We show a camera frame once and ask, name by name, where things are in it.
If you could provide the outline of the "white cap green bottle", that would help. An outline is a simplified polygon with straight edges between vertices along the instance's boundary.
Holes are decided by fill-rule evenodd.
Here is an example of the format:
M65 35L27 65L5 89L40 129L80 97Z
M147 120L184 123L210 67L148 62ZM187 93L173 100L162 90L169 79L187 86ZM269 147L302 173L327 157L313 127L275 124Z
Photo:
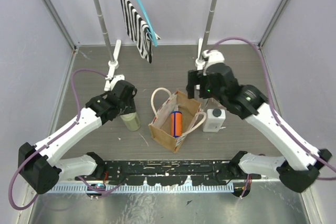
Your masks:
M121 115L120 117L126 125L127 129L132 132L137 131L141 126L141 122L137 112Z

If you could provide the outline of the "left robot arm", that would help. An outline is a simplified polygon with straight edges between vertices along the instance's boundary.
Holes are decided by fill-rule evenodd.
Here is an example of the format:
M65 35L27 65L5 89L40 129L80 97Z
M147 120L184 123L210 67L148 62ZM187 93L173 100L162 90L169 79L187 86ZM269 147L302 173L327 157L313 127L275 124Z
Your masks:
M136 111L136 87L125 80L118 80L112 86L112 90L90 99L81 109L80 116L74 117L57 132L35 145L24 143L19 148L19 173L37 194L50 191L62 180L79 176L99 180L105 176L105 162L94 152L77 158L62 157L86 135L108 121Z

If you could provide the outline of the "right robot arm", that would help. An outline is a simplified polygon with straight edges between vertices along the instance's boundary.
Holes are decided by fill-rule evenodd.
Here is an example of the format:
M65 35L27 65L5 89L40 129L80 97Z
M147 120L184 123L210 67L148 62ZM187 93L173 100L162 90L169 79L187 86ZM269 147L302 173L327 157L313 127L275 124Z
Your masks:
M239 151L229 162L229 172L241 179L247 174L279 179L294 192L302 193L319 177L320 169L330 160L327 149L317 149L303 140L273 111L267 97L253 85L241 85L231 67L215 63L206 70L190 70L187 74L187 96L213 98L228 112L261 132L281 153L279 157L254 155Z

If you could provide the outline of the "orange blue spray bottle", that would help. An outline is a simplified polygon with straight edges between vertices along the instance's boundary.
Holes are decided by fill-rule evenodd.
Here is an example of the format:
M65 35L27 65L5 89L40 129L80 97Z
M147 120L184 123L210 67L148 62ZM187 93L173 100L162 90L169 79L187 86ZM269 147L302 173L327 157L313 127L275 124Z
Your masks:
M171 135L174 138L178 138L183 133L183 114L179 110L179 106L176 105L170 115L171 119Z

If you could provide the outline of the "brown canvas tote bag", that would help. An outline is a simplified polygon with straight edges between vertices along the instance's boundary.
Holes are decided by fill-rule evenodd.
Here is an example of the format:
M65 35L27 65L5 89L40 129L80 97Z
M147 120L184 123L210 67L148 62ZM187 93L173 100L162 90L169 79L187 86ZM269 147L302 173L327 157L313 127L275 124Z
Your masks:
M157 109L155 95L166 92L169 97ZM206 113L201 103L189 99L182 91L172 93L166 88L157 88L151 95L151 107L154 119L149 124L151 137L160 145L176 153L190 133L199 128L206 120Z

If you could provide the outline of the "white jug grey cap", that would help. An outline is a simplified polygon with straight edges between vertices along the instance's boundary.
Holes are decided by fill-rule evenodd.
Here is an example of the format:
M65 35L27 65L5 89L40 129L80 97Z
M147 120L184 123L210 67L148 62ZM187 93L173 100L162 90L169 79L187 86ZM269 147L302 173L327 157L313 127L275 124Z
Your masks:
M226 113L224 109L208 109L202 130L206 133L216 133L221 129L225 120Z

